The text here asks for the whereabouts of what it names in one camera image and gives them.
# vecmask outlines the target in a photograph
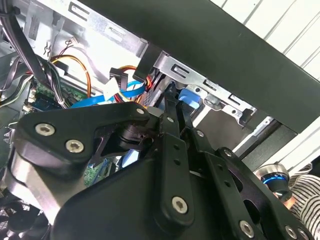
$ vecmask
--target white cable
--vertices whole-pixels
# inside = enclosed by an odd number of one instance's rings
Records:
[[[18,92],[17,96],[16,96],[14,99],[12,99],[11,101],[9,101],[9,102],[7,102],[7,103],[5,103],[5,104],[3,104],[3,105],[0,105],[0,108],[2,108],[2,107],[4,107],[4,106],[7,106],[7,105],[9,105],[9,104],[12,104],[13,102],[15,102],[15,101],[21,96],[21,94],[23,93],[23,91],[24,91],[27,83],[28,83],[33,77],[34,77],[34,76],[31,75],[31,76],[29,76],[27,79],[25,79],[25,80],[23,81],[23,83],[22,83],[21,90]]]

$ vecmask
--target yellow cable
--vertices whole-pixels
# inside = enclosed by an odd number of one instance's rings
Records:
[[[72,56],[72,55],[62,55],[62,56],[57,56],[57,57],[54,56],[53,59],[54,59],[52,61],[53,64],[55,64],[56,62],[58,62],[59,60],[62,60],[62,59],[72,59],[80,64],[80,66],[84,70],[86,80],[87,80],[87,97],[90,98],[91,97],[91,78],[90,78],[90,75],[88,73],[86,66],[77,57]]]

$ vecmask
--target hex bolt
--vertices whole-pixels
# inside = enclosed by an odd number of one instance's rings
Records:
[[[143,110],[140,109],[140,108],[137,108],[136,111],[137,111],[139,114],[145,114],[145,111],[143,111]]]
[[[286,233],[293,239],[297,239],[297,234],[295,231],[288,225],[285,226]]]
[[[309,240],[308,235],[305,233],[305,231],[303,231],[301,228],[298,228],[299,233],[301,234],[301,236],[303,237],[303,240]]]
[[[227,155],[228,157],[232,157],[232,152],[230,152],[228,149],[224,149],[223,151],[225,155]]]
[[[252,228],[252,226],[247,221],[240,221],[239,226],[242,230],[242,232],[248,236],[248,238],[253,239],[255,236],[255,232]]]
[[[65,143],[65,148],[70,153],[79,154],[85,149],[85,146],[82,142],[75,139],[71,139]]]
[[[202,138],[205,136],[205,134],[200,130],[197,130],[196,133]]]
[[[54,126],[48,123],[39,123],[38,125],[35,126],[35,131],[37,134],[40,134],[46,137],[51,136],[56,132]]]
[[[171,117],[167,117],[166,119],[168,119],[169,122],[174,123],[175,121],[171,118]]]
[[[180,214],[186,214],[188,211],[188,205],[186,201],[179,196],[172,198],[172,207]]]

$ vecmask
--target green circuit board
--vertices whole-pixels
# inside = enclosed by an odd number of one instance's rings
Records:
[[[80,92],[72,87],[65,86],[62,84],[61,88],[62,88],[62,90],[67,92],[70,97],[73,97],[77,102],[82,101],[83,99],[87,98],[85,93]],[[37,82],[35,90],[36,90],[36,93],[44,94],[47,97],[52,98],[52,99],[55,98],[54,92],[39,82]]]

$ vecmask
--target white wall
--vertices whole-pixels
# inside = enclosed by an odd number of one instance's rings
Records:
[[[319,0],[211,1],[320,80]],[[266,37],[283,15],[272,34]]]

